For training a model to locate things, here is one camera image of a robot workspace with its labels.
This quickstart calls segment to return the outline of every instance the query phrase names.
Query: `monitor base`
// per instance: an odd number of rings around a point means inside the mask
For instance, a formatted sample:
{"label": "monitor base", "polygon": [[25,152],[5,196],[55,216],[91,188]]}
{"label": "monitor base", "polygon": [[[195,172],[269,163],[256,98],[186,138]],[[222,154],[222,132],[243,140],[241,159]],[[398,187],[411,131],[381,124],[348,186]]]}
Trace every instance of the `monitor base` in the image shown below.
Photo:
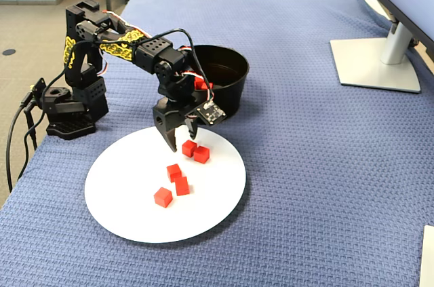
{"label": "monitor base", "polygon": [[420,92],[416,71],[406,55],[400,64],[380,61],[386,38],[331,40],[339,81],[342,85]]}

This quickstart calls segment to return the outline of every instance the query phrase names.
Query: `silver monitor stand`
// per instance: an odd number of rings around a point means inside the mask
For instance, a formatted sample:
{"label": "silver monitor stand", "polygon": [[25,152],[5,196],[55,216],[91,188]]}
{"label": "silver monitor stand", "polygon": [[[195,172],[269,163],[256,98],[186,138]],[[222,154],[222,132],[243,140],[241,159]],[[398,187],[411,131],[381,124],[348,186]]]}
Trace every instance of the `silver monitor stand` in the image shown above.
{"label": "silver monitor stand", "polygon": [[387,38],[330,41],[340,83],[420,92],[414,67],[405,55],[411,39],[411,32],[399,23]]}

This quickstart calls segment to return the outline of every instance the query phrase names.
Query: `gray floor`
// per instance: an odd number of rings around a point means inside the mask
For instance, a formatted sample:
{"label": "gray floor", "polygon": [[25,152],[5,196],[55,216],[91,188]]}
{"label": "gray floor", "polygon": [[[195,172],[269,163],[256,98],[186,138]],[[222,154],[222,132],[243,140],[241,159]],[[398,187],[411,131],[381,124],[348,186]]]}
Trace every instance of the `gray floor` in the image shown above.
{"label": "gray floor", "polygon": [[[5,176],[4,150],[10,121],[30,85],[38,78],[54,78],[62,70],[65,36],[65,7],[80,0],[64,0],[58,5],[0,5],[0,51],[16,49],[12,56],[0,54],[0,205],[9,195]],[[122,12],[123,0],[112,0],[115,12]],[[38,129],[39,142],[46,122]],[[23,161],[22,137],[26,132],[24,116],[15,128],[12,141],[12,176],[17,177]]]}

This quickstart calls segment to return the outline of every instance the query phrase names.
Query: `red block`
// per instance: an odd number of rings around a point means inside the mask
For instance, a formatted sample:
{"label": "red block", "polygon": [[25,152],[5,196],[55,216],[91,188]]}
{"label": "red block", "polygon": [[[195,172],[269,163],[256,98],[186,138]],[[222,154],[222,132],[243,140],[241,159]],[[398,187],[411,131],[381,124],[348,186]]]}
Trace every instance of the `red block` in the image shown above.
{"label": "red block", "polygon": [[195,149],[193,155],[195,156],[195,161],[204,164],[210,158],[210,150],[200,146]]}
{"label": "red block", "polygon": [[182,172],[178,164],[170,165],[167,167],[167,176],[169,176],[171,183],[175,181],[175,178],[182,176]]}
{"label": "red block", "polygon": [[186,155],[187,157],[193,156],[193,151],[197,148],[197,143],[193,142],[191,140],[187,140],[182,145],[182,153]]}
{"label": "red block", "polygon": [[206,86],[206,82],[203,79],[196,77],[195,78],[195,89],[196,90],[207,90],[208,87]]}
{"label": "red block", "polygon": [[190,193],[187,177],[175,178],[176,195],[186,195]]}
{"label": "red block", "polygon": [[172,192],[163,187],[160,187],[160,190],[158,190],[156,194],[154,194],[154,199],[156,204],[162,206],[163,208],[167,208],[167,206],[173,200]]}

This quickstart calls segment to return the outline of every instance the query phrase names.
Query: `table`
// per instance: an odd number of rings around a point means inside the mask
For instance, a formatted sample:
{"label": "table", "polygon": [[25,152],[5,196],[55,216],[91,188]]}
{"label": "table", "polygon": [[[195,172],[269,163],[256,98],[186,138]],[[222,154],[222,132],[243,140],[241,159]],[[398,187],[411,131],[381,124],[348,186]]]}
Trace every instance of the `table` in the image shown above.
{"label": "table", "polygon": [[213,128],[244,159],[245,193],[183,242],[105,231],[85,205],[87,171],[152,125],[158,99],[156,78],[109,58],[98,131],[45,138],[0,211],[0,286],[418,285],[434,223],[433,76],[411,50],[421,94],[341,86],[329,43],[385,37],[384,18],[363,0],[131,0],[123,17],[249,60],[238,114]]}

